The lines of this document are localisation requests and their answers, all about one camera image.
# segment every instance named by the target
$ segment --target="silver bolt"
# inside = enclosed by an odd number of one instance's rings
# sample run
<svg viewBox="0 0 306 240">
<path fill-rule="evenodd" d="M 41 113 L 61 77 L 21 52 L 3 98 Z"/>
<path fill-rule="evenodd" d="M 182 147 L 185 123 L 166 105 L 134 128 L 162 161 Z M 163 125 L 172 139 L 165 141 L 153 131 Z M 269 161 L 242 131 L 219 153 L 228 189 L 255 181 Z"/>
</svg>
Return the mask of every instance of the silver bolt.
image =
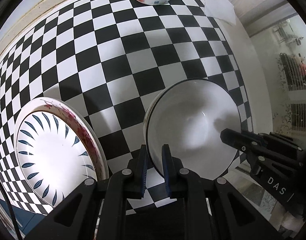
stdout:
<svg viewBox="0 0 306 240">
<path fill-rule="evenodd" d="M 122 174 L 123 175 L 130 175 L 132 173 L 132 171 L 130 169 L 124 169 L 122 170 Z"/>
<path fill-rule="evenodd" d="M 220 177 L 220 178 L 217 179 L 217 183 L 218 184 L 224 185 L 226 182 L 227 182 L 227 180 L 225 178 L 223 178 L 223 177 Z"/>
<path fill-rule="evenodd" d="M 179 170 L 179 173 L 180 174 L 183 174 L 183 175 L 186 175 L 186 174 L 188 174 L 190 171 L 187 169 L 187 168 L 181 168 L 180 170 Z"/>
<path fill-rule="evenodd" d="M 90 185 L 93 185 L 94 182 L 95 182 L 94 179 L 88 178 L 88 179 L 86 179 L 86 180 L 84 181 L 84 184 L 85 184 L 86 186 L 90 186 Z"/>
</svg>

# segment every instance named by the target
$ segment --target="black and white checkered surface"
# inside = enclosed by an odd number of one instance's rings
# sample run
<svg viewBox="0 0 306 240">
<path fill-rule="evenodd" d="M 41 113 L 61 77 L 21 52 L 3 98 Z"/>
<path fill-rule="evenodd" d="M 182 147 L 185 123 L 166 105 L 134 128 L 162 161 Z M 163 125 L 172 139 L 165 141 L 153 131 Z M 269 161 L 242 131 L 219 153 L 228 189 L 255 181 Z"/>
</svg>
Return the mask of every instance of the black and white checkered surface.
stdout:
<svg viewBox="0 0 306 240">
<path fill-rule="evenodd" d="M 25 181 L 13 148 L 15 120 L 35 97 L 61 99 L 78 110 L 98 136 L 113 173 L 139 154 L 144 114 L 154 97 L 187 78 L 208 78 L 227 89 L 242 128 L 252 130 L 240 70 L 201 0 L 161 6 L 68 0 L 9 48 L 0 59 L 0 180 L 13 203 L 25 210 L 52 210 Z M 232 165 L 244 160 L 237 153 Z M 151 164 L 146 187 L 142 200 L 129 200 L 127 214 L 172 201 Z"/>
</svg>

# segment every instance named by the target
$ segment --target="white plate with blue leaf pattern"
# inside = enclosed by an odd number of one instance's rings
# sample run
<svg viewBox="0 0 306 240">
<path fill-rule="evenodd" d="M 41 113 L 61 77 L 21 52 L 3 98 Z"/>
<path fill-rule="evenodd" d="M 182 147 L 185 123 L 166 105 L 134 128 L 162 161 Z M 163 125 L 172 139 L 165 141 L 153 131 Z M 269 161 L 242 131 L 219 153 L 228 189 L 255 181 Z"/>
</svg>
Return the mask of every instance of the white plate with blue leaf pattern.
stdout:
<svg viewBox="0 0 306 240">
<path fill-rule="evenodd" d="M 17 134 L 17 155 L 28 184 L 53 207 L 85 179 L 97 180 L 80 138 L 48 112 L 33 112 L 23 120 Z"/>
</svg>

